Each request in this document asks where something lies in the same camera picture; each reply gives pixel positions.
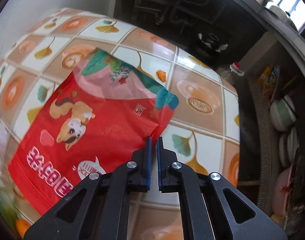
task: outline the red snack bag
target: red snack bag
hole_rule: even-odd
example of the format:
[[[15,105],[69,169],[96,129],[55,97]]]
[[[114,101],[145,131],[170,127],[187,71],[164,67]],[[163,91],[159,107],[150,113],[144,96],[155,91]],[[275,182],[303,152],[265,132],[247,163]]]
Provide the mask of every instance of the red snack bag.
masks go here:
[[[25,198],[44,214],[97,171],[115,170],[168,125],[178,98],[103,50],[91,52],[52,94],[9,165]]]

